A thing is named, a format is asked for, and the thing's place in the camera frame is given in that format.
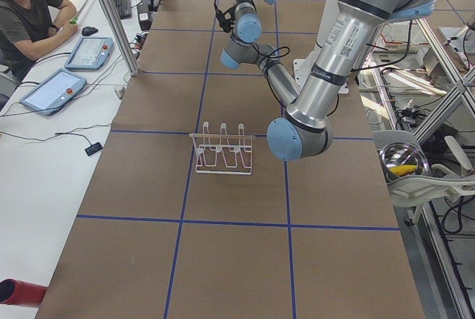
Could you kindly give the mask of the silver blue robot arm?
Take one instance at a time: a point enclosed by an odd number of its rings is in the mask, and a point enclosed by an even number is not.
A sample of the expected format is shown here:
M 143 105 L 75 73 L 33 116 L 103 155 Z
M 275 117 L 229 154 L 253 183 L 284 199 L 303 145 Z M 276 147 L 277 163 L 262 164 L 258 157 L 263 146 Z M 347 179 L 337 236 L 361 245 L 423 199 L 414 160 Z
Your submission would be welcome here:
M 268 4 L 276 0 L 264 0 Z M 323 47 L 303 85 L 290 76 L 275 49 L 261 45 L 261 21 L 253 0 L 235 0 L 229 19 L 220 26 L 230 35 L 220 60 L 230 69 L 257 66 L 265 76 L 284 115 L 273 120 L 266 139 L 271 152 L 290 161 L 325 152 L 333 133 L 327 113 L 358 57 L 376 28 L 386 22 L 403 22 L 429 16 L 436 0 L 337 0 L 334 18 Z

